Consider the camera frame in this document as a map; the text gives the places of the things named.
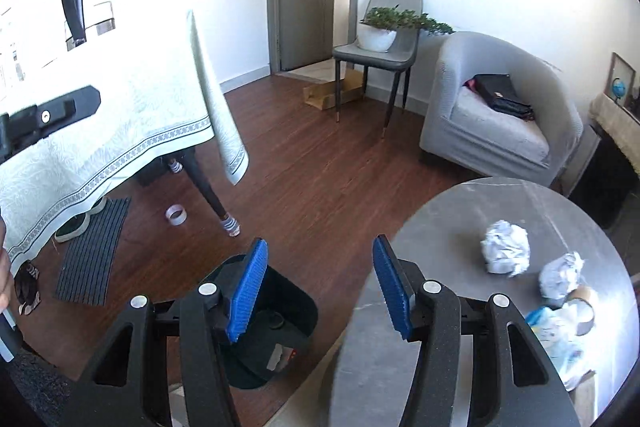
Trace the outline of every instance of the potted plant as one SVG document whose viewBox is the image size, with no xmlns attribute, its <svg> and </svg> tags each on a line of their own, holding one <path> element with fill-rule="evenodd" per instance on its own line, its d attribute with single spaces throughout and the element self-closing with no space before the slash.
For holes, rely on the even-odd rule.
<svg viewBox="0 0 640 427">
<path fill-rule="evenodd" d="M 394 43 L 399 29 L 416 28 L 430 34 L 453 33 L 451 26 L 437 22 L 427 13 L 416 15 L 413 10 L 400 11 L 398 6 L 371 8 L 358 24 L 356 44 L 363 50 L 386 53 Z"/>
</svg>

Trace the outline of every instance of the sneaker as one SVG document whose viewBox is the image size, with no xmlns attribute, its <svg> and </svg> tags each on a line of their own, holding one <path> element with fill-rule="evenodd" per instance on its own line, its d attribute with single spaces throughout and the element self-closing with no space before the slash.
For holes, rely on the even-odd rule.
<svg viewBox="0 0 640 427">
<path fill-rule="evenodd" d="M 83 234 L 89 227 L 89 220 L 90 218 L 88 213 L 79 214 L 72 217 L 64 225 L 56 230 L 56 233 L 53 235 L 53 239 L 55 239 L 58 243 L 64 243 L 65 241 L 69 241 L 74 237 L 78 237 L 79 235 Z"/>
<path fill-rule="evenodd" d="M 97 214 L 98 212 L 103 211 L 106 204 L 107 204 L 107 196 L 103 196 L 94 203 L 94 206 L 91 207 L 91 210 L 89 210 L 87 214 L 89 216 L 93 216 L 94 214 Z"/>
<path fill-rule="evenodd" d="M 15 295 L 20 306 L 20 315 L 29 315 L 40 304 L 40 292 L 37 281 L 38 270 L 31 263 L 23 263 L 15 274 Z"/>
</svg>

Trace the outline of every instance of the black doormat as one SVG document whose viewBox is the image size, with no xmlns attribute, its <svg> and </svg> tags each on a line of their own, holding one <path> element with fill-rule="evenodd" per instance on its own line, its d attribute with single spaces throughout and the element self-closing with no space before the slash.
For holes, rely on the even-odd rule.
<svg viewBox="0 0 640 427">
<path fill-rule="evenodd" d="M 86 231 L 70 241 L 58 277 L 58 299 L 104 306 L 113 255 L 130 201 L 108 200 L 103 211 L 91 216 Z"/>
</svg>

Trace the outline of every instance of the chair leg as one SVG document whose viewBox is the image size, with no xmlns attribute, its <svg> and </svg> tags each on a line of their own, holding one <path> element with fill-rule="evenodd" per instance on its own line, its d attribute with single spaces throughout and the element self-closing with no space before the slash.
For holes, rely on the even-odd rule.
<svg viewBox="0 0 640 427">
<path fill-rule="evenodd" d="M 411 77 L 411 68 L 404 72 L 404 91 L 402 92 L 402 112 L 406 107 L 406 97 L 409 94 L 409 78 Z"/>
<path fill-rule="evenodd" d="M 369 67 L 364 66 L 364 71 L 362 72 L 362 97 L 364 98 L 364 94 L 367 92 L 367 82 L 369 81 Z"/>
<path fill-rule="evenodd" d="M 391 120 L 391 113 L 394 110 L 396 104 L 396 94 L 398 93 L 398 86 L 400 84 L 400 71 L 396 71 L 394 74 L 394 85 L 391 88 L 391 96 L 389 97 L 389 103 L 386 106 L 385 126 L 382 128 L 382 137 L 385 137 L 386 128 L 389 126 L 389 120 Z"/>
<path fill-rule="evenodd" d="M 340 60 L 335 59 L 335 121 L 340 121 Z"/>
</svg>

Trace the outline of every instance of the gray dining chair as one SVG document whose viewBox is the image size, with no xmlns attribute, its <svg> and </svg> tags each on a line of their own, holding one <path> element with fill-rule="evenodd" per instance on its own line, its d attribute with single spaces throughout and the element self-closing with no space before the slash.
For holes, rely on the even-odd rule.
<svg viewBox="0 0 640 427">
<path fill-rule="evenodd" d="M 398 6 L 399 10 L 414 10 L 416 14 L 422 13 L 422 0 L 370 0 L 367 12 L 371 8 L 393 8 Z M 398 30 L 396 40 L 386 53 L 370 52 L 359 48 L 356 42 L 345 44 L 334 48 L 333 57 L 335 59 L 335 121 L 340 121 L 340 90 L 342 81 L 340 79 L 340 62 L 350 62 L 364 66 L 362 95 L 367 90 L 367 79 L 369 68 L 393 71 L 394 83 L 391 88 L 391 96 L 386 107 L 385 124 L 382 129 L 382 137 L 385 136 L 386 128 L 391 119 L 391 113 L 396 103 L 396 94 L 400 84 L 400 75 L 404 71 L 404 93 L 402 94 L 402 109 L 406 105 L 406 96 L 409 90 L 409 79 L 411 67 L 415 62 L 418 52 L 418 36 L 420 30 Z"/>
</svg>

